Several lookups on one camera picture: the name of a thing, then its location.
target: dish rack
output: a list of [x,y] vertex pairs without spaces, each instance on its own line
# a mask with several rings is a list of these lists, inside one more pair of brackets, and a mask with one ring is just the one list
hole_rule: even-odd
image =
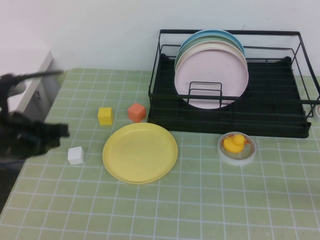
[[[184,40],[198,31],[160,30],[148,90],[149,123],[180,132],[309,136],[311,123],[307,119],[320,104],[320,86],[300,32],[228,30],[245,49],[249,81],[242,96],[223,96],[221,83],[216,96],[192,95],[192,83],[187,95],[179,95],[174,83],[175,58]],[[216,100],[221,108],[193,107],[188,104],[190,99]],[[234,102],[224,105],[222,100]]]

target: yellow rubber duck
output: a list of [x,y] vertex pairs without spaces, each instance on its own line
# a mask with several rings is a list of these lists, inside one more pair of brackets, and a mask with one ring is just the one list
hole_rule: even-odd
[[235,134],[223,140],[224,149],[234,154],[242,152],[245,148],[245,143],[246,139],[241,134]]

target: yellow cube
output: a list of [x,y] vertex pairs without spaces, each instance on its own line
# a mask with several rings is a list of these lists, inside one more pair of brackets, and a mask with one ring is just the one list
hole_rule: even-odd
[[114,121],[112,107],[99,107],[98,120],[100,125],[112,125]]

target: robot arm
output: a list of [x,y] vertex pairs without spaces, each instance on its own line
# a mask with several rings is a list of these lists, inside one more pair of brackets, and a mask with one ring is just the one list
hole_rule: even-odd
[[0,162],[1,159],[25,160],[60,146],[61,137],[69,137],[68,125],[32,121],[20,112],[10,112],[8,95],[18,83],[37,77],[60,74],[61,71],[28,75],[6,74],[0,77]]

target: cube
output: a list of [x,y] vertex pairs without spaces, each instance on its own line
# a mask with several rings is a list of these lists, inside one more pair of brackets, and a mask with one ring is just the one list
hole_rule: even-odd
[[100,125],[112,125],[114,115],[111,107],[99,107],[98,120]]
[[71,165],[83,164],[85,153],[81,146],[76,146],[68,149],[68,161]]
[[129,107],[128,117],[133,122],[140,123],[146,117],[146,108],[139,103],[135,103]]

